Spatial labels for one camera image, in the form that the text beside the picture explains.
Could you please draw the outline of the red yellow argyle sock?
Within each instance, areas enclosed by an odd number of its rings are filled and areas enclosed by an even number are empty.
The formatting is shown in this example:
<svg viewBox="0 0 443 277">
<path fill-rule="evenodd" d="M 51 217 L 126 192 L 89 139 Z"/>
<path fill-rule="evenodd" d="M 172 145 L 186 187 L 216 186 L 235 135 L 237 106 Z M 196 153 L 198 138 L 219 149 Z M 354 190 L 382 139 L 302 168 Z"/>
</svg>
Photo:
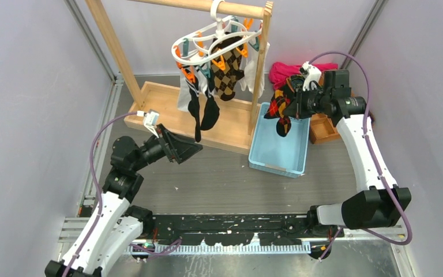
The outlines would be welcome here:
<svg viewBox="0 0 443 277">
<path fill-rule="evenodd" d="M 264 114 L 265 119 L 277 119 L 276 133 L 281 137 L 288 135 L 291 130 L 291 119 L 284 115 L 284 111 L 291 104 L 293 97 L 294 92 L 288 85 L 275 90 L 269 107 Z"/>
</svg>

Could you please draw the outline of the black sock white stripes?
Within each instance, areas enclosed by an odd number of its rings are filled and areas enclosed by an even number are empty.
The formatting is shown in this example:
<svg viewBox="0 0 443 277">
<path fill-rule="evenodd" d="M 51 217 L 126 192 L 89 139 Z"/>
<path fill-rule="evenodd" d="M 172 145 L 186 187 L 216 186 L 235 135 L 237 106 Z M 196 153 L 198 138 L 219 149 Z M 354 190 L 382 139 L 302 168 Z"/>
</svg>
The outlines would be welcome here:
<svg viewBox="0 0 443 277">
<path fill-rule="evenodd" d="M 205 104 L 204 117 L 200 125 L 201 130 L 212 129 L 216 125 L 219 119 L 219 115 L 220 115 L 220 109 L 215 101 L 215 98 L 214 97 L 208 98 Z"/>
</svg>

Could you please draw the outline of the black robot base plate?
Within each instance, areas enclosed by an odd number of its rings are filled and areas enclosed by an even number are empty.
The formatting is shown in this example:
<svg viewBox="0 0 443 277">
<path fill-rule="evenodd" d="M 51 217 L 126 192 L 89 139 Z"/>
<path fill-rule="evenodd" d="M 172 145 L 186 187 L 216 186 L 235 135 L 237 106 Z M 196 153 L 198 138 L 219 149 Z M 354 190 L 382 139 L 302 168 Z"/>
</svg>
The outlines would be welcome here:
<svg viewBox="0 0 443 277">
<path fill-rule="evenodd" d="M 148 219 L 140 237 L 160 245 L 178 239 L 185 253 L 308 253 L 317 259 L 328 256 L 331 240 L 343 235 L 305 214 L 171 214 Z"/>
</svg>

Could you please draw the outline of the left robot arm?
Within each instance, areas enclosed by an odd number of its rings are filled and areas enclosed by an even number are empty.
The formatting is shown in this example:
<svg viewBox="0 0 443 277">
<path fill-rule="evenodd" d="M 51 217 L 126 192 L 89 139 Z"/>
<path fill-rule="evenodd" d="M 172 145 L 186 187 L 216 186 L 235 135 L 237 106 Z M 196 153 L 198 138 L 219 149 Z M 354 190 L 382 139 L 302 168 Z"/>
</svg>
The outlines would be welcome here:
<svg viewBox="0 0 443 277">
<path fill-rule="evenodd" d="M 141 146 L 129 136 L 116 139 L 111 170 L 95 210 L 70 249 L 59 261 L 47 264 L 45 275 L 107 276 L 136 238 L 153 234 L 152 211 L 132 203 L 144 181 L 139 171 L 162 158 L 181 164 L 202 149 L 194 139 L 175 134 L 162 124 Z"/>
</svg>

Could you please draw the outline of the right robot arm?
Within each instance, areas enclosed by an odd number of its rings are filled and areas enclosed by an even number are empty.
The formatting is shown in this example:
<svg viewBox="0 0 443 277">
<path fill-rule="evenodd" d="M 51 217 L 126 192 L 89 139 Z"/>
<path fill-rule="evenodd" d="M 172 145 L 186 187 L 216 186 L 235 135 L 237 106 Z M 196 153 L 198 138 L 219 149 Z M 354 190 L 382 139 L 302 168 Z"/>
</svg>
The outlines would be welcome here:
<svg viewBox="0 0 443 277">
<path fill-rule="evenodd" d="M 284 115 L 299 119 L 323 114 L 344 141 L 356 178 L 356 195 L 338 204 L 312 206 L 306 229 L 320 237 L 330 225 L 351 230 L 395 226 L 400 211 L 411 202 L 411 192 L 401 188 L 386 169 L 377 147 L 363 97 L 354 96 L 347 70 L 324 72 L 323 85 L 315 75 L 287 79 L 290 103 Z"/>
</svg>

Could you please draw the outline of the white clip sock hanger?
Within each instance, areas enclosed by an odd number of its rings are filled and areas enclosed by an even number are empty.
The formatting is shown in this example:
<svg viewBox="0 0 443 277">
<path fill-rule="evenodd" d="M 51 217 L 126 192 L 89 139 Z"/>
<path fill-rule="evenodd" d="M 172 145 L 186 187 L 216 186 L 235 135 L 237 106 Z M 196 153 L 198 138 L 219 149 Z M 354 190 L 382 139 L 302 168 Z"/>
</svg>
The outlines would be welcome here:
<svg viewBox="0 0 443 277">
<path fill-rule="evenodd" d="M 213 1 L 210 15 L 213 23 L 176 40 L 171 54 L 185 80 L 194 84 L 196 73 L 201 72 L 206 78 L 211 77 L 211 66 L 220 70 L 227 68 L 223 55 L 236 50 L 241 56 L 249 56 L 249 47 L 258 50 L 262 29 L 251 30 L 252 18 L 245 18 L 240 23 L 235 16 L 221 18 L 217 15 L 222 1 Z"/>
</svg>

